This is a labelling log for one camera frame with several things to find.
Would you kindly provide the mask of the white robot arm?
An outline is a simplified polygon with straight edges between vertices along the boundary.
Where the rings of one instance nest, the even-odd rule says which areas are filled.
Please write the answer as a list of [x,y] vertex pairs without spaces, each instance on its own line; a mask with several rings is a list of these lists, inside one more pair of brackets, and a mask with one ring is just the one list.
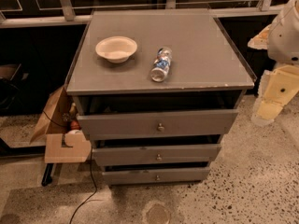
[[272,71],[265,70],[261,76],[251,116],[253,123],[265,126],[299,92],[299,0],[290,0],[248,46],[266,49],[276,62]]

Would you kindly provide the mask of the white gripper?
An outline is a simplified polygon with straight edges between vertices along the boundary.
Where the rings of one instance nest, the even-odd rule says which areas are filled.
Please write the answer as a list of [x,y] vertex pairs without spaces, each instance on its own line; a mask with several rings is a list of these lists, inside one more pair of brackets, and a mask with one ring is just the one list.
[[[270,26],[264,27],[248,43],[252,49],[268,50]],[[269,125],[299,91],[299,67],[280,64],[273,71],[266,70],[261,79],[262,100],[257,100],[252,109],[251,121],[260,127]]]

